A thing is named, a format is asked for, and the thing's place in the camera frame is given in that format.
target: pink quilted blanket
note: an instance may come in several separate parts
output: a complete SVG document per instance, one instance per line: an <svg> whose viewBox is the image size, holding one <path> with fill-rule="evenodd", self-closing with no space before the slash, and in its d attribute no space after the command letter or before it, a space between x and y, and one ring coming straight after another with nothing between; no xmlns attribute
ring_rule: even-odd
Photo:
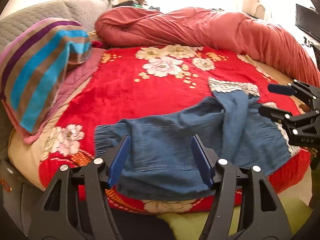
<svg viewBox="0 0 320 240"><path fill-rule="evenodd" d="M92 76L92 73L98 68L98 64L100 63L102 54L104 52L104 49L92 48L91 55L85 63L72 70L67 71L65 80L59 87L59 92L56 95L55 103L50 108L49 112L45 116L44 121L41 123L38 132L35 135L30 135L24 130L16 128L20 135L23 137L23 140L26 144L31 144L39 138L44 126L53 117L60 106L85 80Z"/></svg>
<svg viewBox="0 0 320 240"><path fill-rule="evenodd" d="M320 86L318 69L289 32L245 13L184 8L162 14L124 6L102 14L95 28L109 46L181 44L227 49L246 53L291 78Z"/></svg>

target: green fabric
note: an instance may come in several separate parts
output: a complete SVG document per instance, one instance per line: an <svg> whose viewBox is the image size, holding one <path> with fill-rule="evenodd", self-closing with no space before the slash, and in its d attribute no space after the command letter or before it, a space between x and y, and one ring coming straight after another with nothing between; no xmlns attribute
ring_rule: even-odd
<svg viewBox="0 0 320 240"><path fill-rule="evenodd" d="M320 165L318 165L318 168L315 171L311 170L311 179L312 195L316 200L320 201Z"/></svg>
<svg viewBox="0 0 320 240"><path fill-rule="evenodd" d="M282 198L281 203L287 214L292 233L295 234L307 221L312 209L297 198ZM208 212L190 214L165 213L159 215L158 218L169 224L176 240L198 240L208 214ZM240 207L235 207L229 231L230 235L236 233L239 215Z"/></svg>

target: red duvet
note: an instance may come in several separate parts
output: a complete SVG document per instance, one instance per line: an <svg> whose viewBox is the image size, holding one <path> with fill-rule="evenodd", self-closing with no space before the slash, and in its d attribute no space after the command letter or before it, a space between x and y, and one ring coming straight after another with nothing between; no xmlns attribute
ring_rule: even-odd
<svg viewBox="0 0 320 240"><path fill-rule="evenodd" d="M112 47L181 44L245 52L293 79L320 86L318 69L289 32L245 13L190 7L162 14L124 6L102 14L95 28Z"/></svg>
<svg viewBox="0 0 320 240"><path fill-rule="evenodd" d="M167 70L162 69L166 67L164 65L161 69L155 67L156 61L163 58L161 55L156 61L148 61L148 57L155 53L162 52L158 48L147 51L141 48L111 49L105 52L87 87L71 100L47 139L46 154L39 166L40 179L45 187L62 164L76 167L91 161L97 125L116 123L122 118L169 114L193 106L211 95L209 76L222 81L253 83L259 88L261 103L275 102L280 109L299 114L291 98L268 92L267 85L275 82L271 77L234 52L209 47L175 48L166 57L176 65ZM276 192L302 179L309 166L309 158L310 154L302 149L269 176ZM83 188L80 196L84 197ZM111 207L140 213L208 211L213 199L207 197L182 202L135 200L115 189L107 191L107 196ZM236 204L240 199L241 192L237 192Z"/></svg>

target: silver screw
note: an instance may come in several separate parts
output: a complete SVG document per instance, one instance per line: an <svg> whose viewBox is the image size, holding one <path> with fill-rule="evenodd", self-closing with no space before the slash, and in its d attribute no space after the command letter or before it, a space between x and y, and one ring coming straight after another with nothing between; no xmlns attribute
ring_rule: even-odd
<svg viewBox="0 0 320 240"><path fill-rule="evenodd" d="M228 164L228 161L227 161L226 159L219 159L219 160L218 160L218 163L219 163L220 165L227 165L227 164Z"/></svg>
<svg viewBox="0 0 320 240"><path fill-rule="evenodd" d="M255 172L260 172L261 171L261 168L257 165L253 166L252 169L255 171Z"/></svg>
<svg viewBox="0 0 320 240"><path fill-rule="evenodd" d="M69 166L66 164L60 166L60 171L66 171L67 169L69 169Z"/></svg>
<svg viewBox="0 0 320 240"><path fill-rule="evenodd" d="M96 158L93 160L93 163L98 165L98 164L103 163L103 160L101 158Z"/></svg>

